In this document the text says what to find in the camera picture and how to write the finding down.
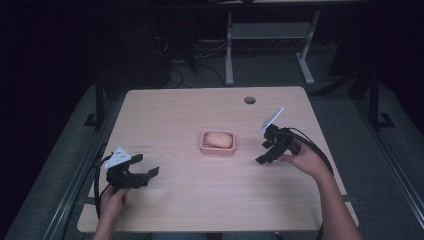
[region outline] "white metal stand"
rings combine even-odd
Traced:
[[[234,84],[233,63],[231,59],[232,39],[305,39],[301,52],[296,53],[305,81],[314,84],[314,79],[306,63],[309,46],[315,33],[320,11],[316,10],[310,22],[295,23],[233,23],[228,13],[227,55],[225,56],[225,79],[228,86]]]

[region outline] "dark background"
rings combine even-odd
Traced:
[[[155,15],[120,10],[105,15],[92,8],[99,2],[90,6],[82,1],[1,2],[1,136],[5,151],[1,159],[0,238],[7,233],[74,107],[105,69],[108,76],[126,79],[105,80],[110,97],[119,93],[114,91],[119,87],[160,88],[164,84],[160,69],[166,66],[166,59],[157,59],[152,51],[155,43],[149,19]],[[424,132],[422,12],[421,5],[405,2],[384,8],[324,11],[320,22],[326,27],[318,26],[315,41],[332,38],[339,42],[329,74],[345,75],[364,65],[375,66],[381,82],[397,94]],[[223,33],[225,14],[205,16],[168,13],[161,18],[159,29],[170,39],[171,47],[190,60],[192,40]],[[111,56],[123,61],[121,68],[109,68],[117,65]]]

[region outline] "person's right hand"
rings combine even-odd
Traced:
[[[317,179],[322,174],[330,174],[322,159],[308,145],[294,139],[295,144],[301,148],[297,155],[283,154],[279,158],[281,162],[289,162],[300,171]]]

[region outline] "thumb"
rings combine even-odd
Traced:
[[[279,158],[279,160],[280,160],[280,162],[293,163],[294,156],[283,154],[283,155],[281,155],[281,157]]]

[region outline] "pink plastic container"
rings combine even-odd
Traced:
[[[231,147],[221,148],[221,147],[210,146],[206,142],[206,136],[211,132],[220,132],[220,133],[226,133],[230,135],[231,138],[233,139]],[[234,132],[231,132],[231,131],[205,130],[203,131],[202,138],[200,139],[200,151],[205,155],[231,156],[236,151],[236,136]]]

